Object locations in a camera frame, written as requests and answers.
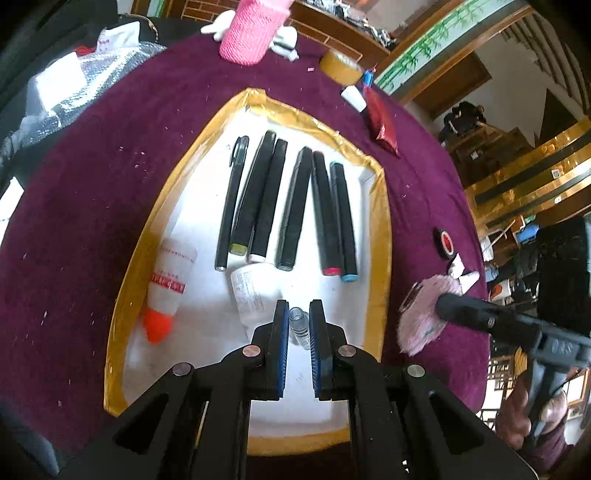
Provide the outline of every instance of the red marker cap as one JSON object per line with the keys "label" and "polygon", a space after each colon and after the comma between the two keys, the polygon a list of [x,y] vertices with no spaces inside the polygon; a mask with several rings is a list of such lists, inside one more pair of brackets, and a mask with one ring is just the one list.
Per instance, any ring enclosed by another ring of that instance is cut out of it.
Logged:
{"label": "red marker cap", "polygon": [[144,313],[144,328],[150,343],[160,343],[173,327],[173,316],[146,309]]}
{"label": "red marker cap", "polygon": [[329,267],[329,268],[325,268],[322,271],[322,274],[325,277],[335,277],[337,275],[340,275],[340,268],[339,267]]}

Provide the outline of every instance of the gold trim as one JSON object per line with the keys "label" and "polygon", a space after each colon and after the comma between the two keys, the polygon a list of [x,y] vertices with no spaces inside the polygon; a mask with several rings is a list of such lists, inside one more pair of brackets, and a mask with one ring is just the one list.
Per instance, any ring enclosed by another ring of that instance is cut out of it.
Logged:
{"label": "gold trim", "polygon": [[[139,237],[117,296],[107,345],[103,404],[105,410],[114,416],[127,408],[121,387],[125,351],[144,303],[151,268],[164,228],[194,168],[220,137],[234,114],[243,108],[252,108],[278,124],[306,132],[337,150],[354,165],[366,166],[375,172],[375,181],[369,192],[371,273],[362,347],[375,358],[381,357],[392,260],[391,220],[384,170],[373,157],[365,155],[327,125],[292,106],[269,98],[264,90],[248,88],[220,108],[183,155],[160,191]],[[347,442],[348,439],[348,429],[298,437],[252,437],[249,439],[248,453],[290,455],[313,452]]]}
{"label": "gold trim", "polygon": [[[522,204],[519,203],[520,199],[526,197],[530,198],[530,195],[535,192],[543,192],[543,188],[549,184],[555,184],[558,186],[567,183],[571,180],[572,174],[568,175],[569,172],[572,172],[576,168],[580,167],[585,161],[591,158],[591,144],[586,145],[581,150],[573,153],[569,157],[565,158],[563,161],[558,162],[555,165],[544,170],[542,173],[536,175],[535,177],[523,182],[521,185],[515,187],[514,189],[507,190],[503,192],[499,196],[489,200],[486,203],[483,203],[476,207],[475,213],[478,215],[479,218],[483,219],[486,223],[490,220],[489,218],[491,215],[494,217],[498,217],[506,213],[506,211],[511,211],[515,209],[515,205]],[[560,177],[557,179],[551,180],[552,177],[552,170],[559,169],[561,171]]]}
{"label": "gold trim", "polygon": [[590,148],[584,150],[590,152],[590,154],[586,156],[586,159],[584,161],[579,162],[577,166],[575,166],[573,169],[571,169],[561,177],[553,181],[549,181],[548,183],[544,184],[543,186],[534,190],[533,192],[517,197],[511,202],[506,203],[502,199],[497,199],[497,203],[494,205],[494,207],[489,209],[486,213],[481,214],[480,211],[477,210],[476,214],[478,215],[479,221],[482,223],[491,223],[495,219],[503,215],[506,215],[507,213],[511,213],[513,210],[529,205],[530,203],[536,201],[540,197],[551,193],[552,191],[561,187],[565,183],[568,183],[570,180],[573,180],[574,178],[588,171],[591,168],[591,145]]}
{"label": "gold trim", "polygon": [[539,205],[536,205],[535,207],[533,207],[530,210],[526,210],[525,212],[521,213],[520,215],[522,215],[523,217],[528,217],[530,215],[533,215],[535,213],[540,213],[543,212],[544,210],[547,210],[549,208],[552,208],[554,205],[556,205],[556,198],[560,197],[560,201],[564,201],[567,198],[569,198],[570,196],[574,195],[577,192],[580,192],[581,190],[583,190],[585,187],[588,187],[589,185],[591,185],[591,176],[585,178],[584,180],[581,180],[579,183],[577,183],[576,185],[574,185],[572,188],[569,188],[568,190],[552,197],[550,200],[541,203]]}
{"label": "gold trim", "polygon": [[521,347],[515,351],[513,356],[513,377],[517,378],[527,370],[527,355],[523,353]]}
{"label": "gold trim", "polygon": [[514,177],[518,173],[538,163],[540,160],[543,160],[556,153],[558,150],[570,145],[589,129],[591,129],[591,121],[589,118],[585,117],[561,134],[556,135],[552,140],[547,141],[535,150],[523,155],[500,170],[497,170],[493,174],[487,176],[487,178],[469,186],[465,190],[466,196],[473,197],[479,195],[497,186],[499,183]]}

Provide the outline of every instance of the table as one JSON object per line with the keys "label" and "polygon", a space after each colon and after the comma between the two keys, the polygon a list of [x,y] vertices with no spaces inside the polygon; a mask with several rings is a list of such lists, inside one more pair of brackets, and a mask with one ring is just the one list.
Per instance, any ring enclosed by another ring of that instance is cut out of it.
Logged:
{"label": "table", "polygon": [[[110,421],[102,408],[107,335],[139,234],[167,176],[201,129],[246,87],[293,105],[384,167],[392,219],[392,281],[382,361],[407,361],[397,308],[414,282],[444,274],[433,228],[453,237],[485,297],[478,238],[449,155],[384,96],[402,158],[374,143],[318,69],[326,51],[298,41],[300,60],[268,53],[254,67],[223,61],[196,35],[132,71],[71,125],[47,154],[12,216],[0,249],[0,394],[57,447],[83,446]],[[487,335],[448,325],[413,361],[473,410],[482,405]]]}

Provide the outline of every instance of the screw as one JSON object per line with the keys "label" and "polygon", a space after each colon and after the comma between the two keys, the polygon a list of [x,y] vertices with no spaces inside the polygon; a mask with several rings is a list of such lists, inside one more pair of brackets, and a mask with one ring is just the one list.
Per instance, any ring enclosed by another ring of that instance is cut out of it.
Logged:
{"label": "screw", "polygon": [[421,378],[425,374],[425,369],[421,365],[410,365],[407,372],[411,377]]}
{"label": "screw", "polygon": [[191,364],[187,362],[180,362],[173,367],[173,373],[177,377],[184,377],[191,371]]}
{"label": "screw", "polygon": [[261,354],[261,348],[258,345],[246,345],[242,349],[242,355],[244,356],[257,356]]}
{"label": "screw", "polygon": [[345,357],[350,357],[350,356],[354,356],[354,354],[357,353],[357,350],[355,349],[355,347],[353,345],[341,345],[339,347],[339,355],[340,356],[345,356]]}

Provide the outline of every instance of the pink sponge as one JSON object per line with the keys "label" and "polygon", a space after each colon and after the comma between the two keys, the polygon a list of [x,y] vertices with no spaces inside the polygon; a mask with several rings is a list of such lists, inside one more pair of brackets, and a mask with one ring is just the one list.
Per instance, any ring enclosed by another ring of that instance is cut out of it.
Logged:
{"label": "pink sponge", "polygon": [[220,46],[222,58],[240,65],[259,63],[293,0],[242,0]]}
{"label": "pink sponge", "polygon": [[434,275],[423,280],[418,293],[415,291],[416,296],[406,305],[398,322],[398,345],[402,352],[416,355],[441,334],[447,322],[435,313],[435,304],[443,293],[461,295],[459,280],[448,275]]}

